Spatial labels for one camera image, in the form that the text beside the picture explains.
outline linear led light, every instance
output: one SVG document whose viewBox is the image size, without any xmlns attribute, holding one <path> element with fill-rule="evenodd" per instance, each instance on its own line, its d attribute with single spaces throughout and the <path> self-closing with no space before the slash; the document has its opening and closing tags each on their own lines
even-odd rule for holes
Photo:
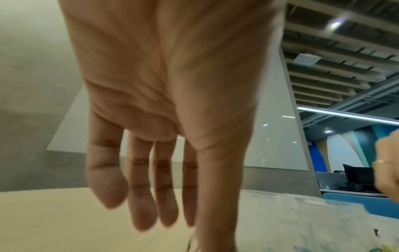
<svg viewBox="0 0 399 252">
<path fill-rule="evenodd" d="M 351 113 L 351 112 L 331 110 L 331 109 L 327 109 L 327 108 L 313 108 L 313 107 L 309 107 L 309 106 L 298 106 L 297 109 L 302 110 L 302 111 L 321 113 L 321 114 L 326 114 L 326 115 L 336 115 L 336 116 L 340 116 L 340 117 L 354 118 L 354 119 L 359 119 L 359 120 L 366 120 L 366 121 L 379 122 L 379 123 L 399 126 L 398 120 L 385 119 L 385 118 L 377 117 L 377 116 L 361 115 L 361 114 L 356 114 L 356 113 Z"/>
</svg>

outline light fixture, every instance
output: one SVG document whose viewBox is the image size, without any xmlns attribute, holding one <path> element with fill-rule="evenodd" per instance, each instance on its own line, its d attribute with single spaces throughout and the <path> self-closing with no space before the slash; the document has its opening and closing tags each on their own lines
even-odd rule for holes
<svg viewBox="0 0 399 252">
<path fill-rule="evenodd" d="M 298 106 L 297 109 L 301 110 L 301 111 L 321 113 L 321 114 L 326 114 L 326 115 L 336 115 L 336 116 L 340 116 L 340 117 L 366 120 L 366 121 L 371 121 L 371 122 L 379 122 L 379 123 L 383 123 L 383 124 L 399 125 L 399 120 L 386 119 L 386 118 L 371 116 L 371 115 L 361 115 L 361 114 L 356 114 L 356 113 L 351 113 L 351 112 L 331 110 L 331 109 L 327 109 L 327 108 L 313 108 L 310 106 Z"/>
<path fill-rule="evenodd" d="M 341 21 L 335 21 L 330 25 L 331 29 L 337 29 L 342 24 Z"/>
</svg>

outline ceiling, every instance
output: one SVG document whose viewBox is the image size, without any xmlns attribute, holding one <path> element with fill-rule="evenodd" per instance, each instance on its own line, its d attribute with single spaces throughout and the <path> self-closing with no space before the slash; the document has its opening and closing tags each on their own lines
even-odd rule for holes
<svg viewBox="0 0 399 252">
<path fill-rule="evenodd" d="M 399 0 L 288 0 L 281 46 L 298 105 L 399 117 Z M 322 59 L 295 65 L 299 53 Z M 300 115 L 308 140 L 340 120 Z M 341 130 L 354 129 L 351 121 Z"/>
</svg>

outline wooden table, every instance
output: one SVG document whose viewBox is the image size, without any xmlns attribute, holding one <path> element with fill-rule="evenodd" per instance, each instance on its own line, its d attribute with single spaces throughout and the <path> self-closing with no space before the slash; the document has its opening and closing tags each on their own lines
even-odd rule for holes
<svg viewBox="0 0 399 252">
<path fill-rule="evenodd" d="M 182 209 L 181 190 L 175 191 Z M 397 242 L 399 220 L 370 220 L 385 243 Z M 88 188 L 0 193 L 1 252 L 185 252 L 194 230 L 182 214 L 170 229 L 158 223 L 139 233 L 126 204 L 106 210 Z"/>
</svg>

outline colorful wall mural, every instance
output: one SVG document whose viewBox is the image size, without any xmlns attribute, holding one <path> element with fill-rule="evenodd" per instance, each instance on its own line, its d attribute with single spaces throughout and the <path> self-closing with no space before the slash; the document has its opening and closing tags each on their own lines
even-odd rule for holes
<svg viewBox="0 0 399 252">
<path fill-rule="evenodd" d="M 315 171 L 343 171 L 343 164 L 372 167 L 375 142 L 397 129 L 393 125 L 375 124 L 311 142 L 309 152 Z"/>
</svg>

